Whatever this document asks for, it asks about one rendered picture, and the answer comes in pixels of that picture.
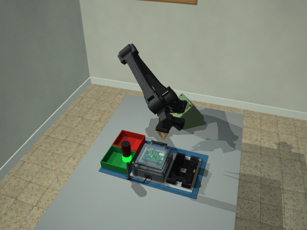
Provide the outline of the red open box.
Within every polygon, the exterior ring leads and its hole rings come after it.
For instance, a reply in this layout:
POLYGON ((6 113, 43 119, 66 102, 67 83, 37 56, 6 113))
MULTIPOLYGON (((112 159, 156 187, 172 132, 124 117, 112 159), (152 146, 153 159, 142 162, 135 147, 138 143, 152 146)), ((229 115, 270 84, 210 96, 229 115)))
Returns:
POLYGON ((122 130, 112 145, 121 147, 123 141, 130 142, 130 149, 136 151, 137 156, 145 142, 145 135, 122 130))

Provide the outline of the green bin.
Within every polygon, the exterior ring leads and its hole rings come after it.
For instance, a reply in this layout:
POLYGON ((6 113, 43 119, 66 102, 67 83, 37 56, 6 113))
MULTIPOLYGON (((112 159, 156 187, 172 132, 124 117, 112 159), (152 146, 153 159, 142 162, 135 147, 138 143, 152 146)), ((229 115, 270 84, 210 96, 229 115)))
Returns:
MULTIPOLYGON (((136 158, 136 151, 131 150, 131 161, 129 162, 129 169, 135 158, 136 158)), ((111 145, 111 147, 104 155, 100 163, 101 167, 103 168, 127 174, 126 162, 122 160, 121 147, 111 145)))

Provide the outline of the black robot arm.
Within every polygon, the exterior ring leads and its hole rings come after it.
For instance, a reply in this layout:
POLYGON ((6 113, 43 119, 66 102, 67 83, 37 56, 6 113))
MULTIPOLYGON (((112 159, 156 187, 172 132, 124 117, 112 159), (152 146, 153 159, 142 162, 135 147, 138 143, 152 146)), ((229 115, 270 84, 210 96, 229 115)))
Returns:
POLYGON ((171 113, 183 113, 187 101, 180 100, 169 86, 166 88, 162 85, 138 54, 135 45, 128 44, 119 52, 118 58, 122 64, 127 63, 130 67, 142 89, 148 108, 159 116, 162 128, 169 129, 174 126, 178 131, 182 130, 185 119, 175 117, 171 113))

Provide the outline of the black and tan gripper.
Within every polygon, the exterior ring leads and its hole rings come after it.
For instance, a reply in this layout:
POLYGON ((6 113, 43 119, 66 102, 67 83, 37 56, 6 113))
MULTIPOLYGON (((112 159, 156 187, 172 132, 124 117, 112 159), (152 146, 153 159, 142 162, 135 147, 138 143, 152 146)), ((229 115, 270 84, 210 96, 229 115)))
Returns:
POLYGON ((162 124, 162 122, 161 122, 161 120, 160 120, 160 118, 159 118, 159 123, 158 123, 158 125, 156 126, 155 130, 156 130, 156 132, 159 134, 160 138, 161 138, 162 140, 164 140, 164 139, 166 138, 166 136, 168 135, 169 130, 170 130, 171 128, 165 129, 165 128, 162 128, 162 126, 163 126, 163 124, 162 124), (161 133, 162 133, 163 137, 162 137, 161 133))

